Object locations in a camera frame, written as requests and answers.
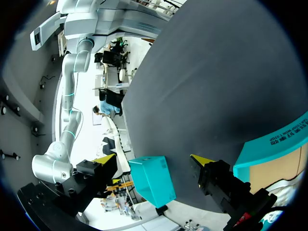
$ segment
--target black bracket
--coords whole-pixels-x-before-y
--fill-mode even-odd
[[[2,149],[0,149],[0,155],[2,159],[4,160],[6,157],[14,158],[15,160],[19,160],[20,156],[18,156],[16,153],[13,153],[13,155],[5,154]]]

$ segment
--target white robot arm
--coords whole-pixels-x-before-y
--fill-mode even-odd
[[[63,59],[62,120],[68,122],[60,140],[53,142],[44,155],[32,160],[34,175],[50,183],[63,182],[73,171],[70,155],[81,113],[72,111],[75,97],[74,73],[87,72],[90,54],[117,37],[155,39],[170,16],[130,0],[59,0],[57,13],[30,34],[36,51],[64,23],[67,54]]]
[[[73,166],[70,163],[70,155],[80,121],[81,113],[72,111],[60,140],[51,143],[44,155],[33,157],[34,176],[50,183],[63,182],[71,176]]]

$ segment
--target office chair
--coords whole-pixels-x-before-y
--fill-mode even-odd
[[[111,51],[104,51],[103,53],[103,63],[104,64],[111,64],[112,66],[117,67],[118,69],[121,68],[121,65],[125,68],[125,64],[129,64],[127,62],[127,56],[130,52],[126,55],[121,55],[120,53],[114,53]]]
[[[111,42],[115,45],[111,46],[110,51],[114,53],[124,53],[124,48],[125,46],[128,45],[128,44],[125,44],[125,42],[127,42],[127,40],[124,40],[124,42],[122,41]]]
[[[101,89],[100,91],[100,101],[106,100],[106,102],[112,106],[120,108],[122,111],[122,100],[124,98],[123,94],[118,94],[109,89]]]

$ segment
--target blue shirt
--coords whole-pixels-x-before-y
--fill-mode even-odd
[[[100,110],[101,110],[102,113],[104,113],[106,115],[109,115],[111,111],[115,111],[116,113],[120,112],[120,108],[117,108],[115,106],[112,106],[112,105],[108,104],[106,102],[106,100],[101,101],[101,103],[100,103]]]

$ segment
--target desk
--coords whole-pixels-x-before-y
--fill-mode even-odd
[[[108,67],[104,64],[102,69],[102,74],[95,76],[94,82],[94,95],[99,96],[99,89],[110,89],[113,92],[119,93],[119,89],[116,85],[119,83],[118,73],[116,67]]]
[[[199,46],[183,49],[192,41]],[[190,154],[233,166],[246,141],[302,116],[308,90],[298,60],[289,37],[258,1],[187,1],[124,97],[135,156],[164,155],[177,200],[221,212],[201,193]]]

